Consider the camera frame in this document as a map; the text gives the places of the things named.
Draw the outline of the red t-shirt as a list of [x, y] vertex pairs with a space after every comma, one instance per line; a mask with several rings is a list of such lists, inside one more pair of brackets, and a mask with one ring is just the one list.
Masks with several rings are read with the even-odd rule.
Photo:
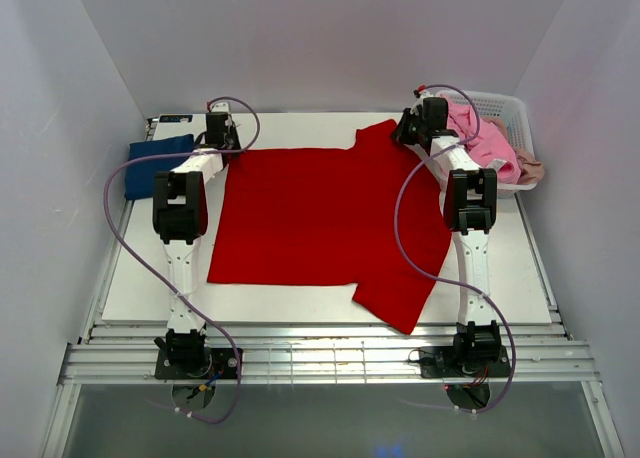
[[440, 187], [395, 122], [358, 130], [349, 149], [254, 150], [228, 165], [208, 281], [337, 286], [411, 333], [451, 244]]

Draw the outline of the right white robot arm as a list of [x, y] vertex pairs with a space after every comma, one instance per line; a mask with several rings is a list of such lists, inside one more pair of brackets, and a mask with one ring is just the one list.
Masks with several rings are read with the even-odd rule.
[[489, 233], [497, 217], [497, 172], [477, 164], [459, 134], [447, 126], [449, 104], [443, 97], [416, 91], [391, 135], [394, 142], [418, 145], [425, 164], [434, 161], [444, 174], [442, 216], [457, 254], [458, 278], [422, 274], [460, 291], [456, 333], [448, 346], [422, 348], [417, 363], [430, 377], [486, 375], [502, 359], [501, 315], [489, 296]]

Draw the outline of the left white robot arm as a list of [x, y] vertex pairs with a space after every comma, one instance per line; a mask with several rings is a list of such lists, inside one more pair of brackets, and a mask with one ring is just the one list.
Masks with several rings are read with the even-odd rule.
[[231, 113], [210, 111], [204, 132], [194, 141], [196, 153], [174, 160], [154, 176], [152, 224], [163, 245], [168, 281], [177, 290], [170, 298], [166, 335], [156, 344], [169, 365], [192, 377], [209, 367], [205, 320], [189, 304], [199, 286], [199, 247], [209, 224], [206, 184], [225, 165], [223, 156], [211, 151], [239, 148]]

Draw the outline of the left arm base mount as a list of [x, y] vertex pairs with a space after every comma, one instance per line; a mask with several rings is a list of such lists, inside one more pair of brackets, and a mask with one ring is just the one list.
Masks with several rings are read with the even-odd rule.
[[217, 386], [231, 383], [239, 377], [241, 359], [231, 348], [204, 348], [204, 354], [195, 361], [171, 362], [167, 353], [157, 355], [154, 378], [171, 383], [171, 401], [174, 408], [187, 412], [206, 409], [214, 399]]

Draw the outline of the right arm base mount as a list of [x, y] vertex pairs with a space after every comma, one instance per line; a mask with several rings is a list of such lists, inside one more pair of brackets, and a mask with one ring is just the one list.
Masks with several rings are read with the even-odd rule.
[[496, 361], [463, 361], [454, 356], [452, 347], [427, 346], [414, 348], [407, 363], [419, 369], [423, 379], [442, 379], [447, 398], [453, 407], [478, 412], [491, 400], [489, 380], [509, 378], [511, 363], [502, 348]]

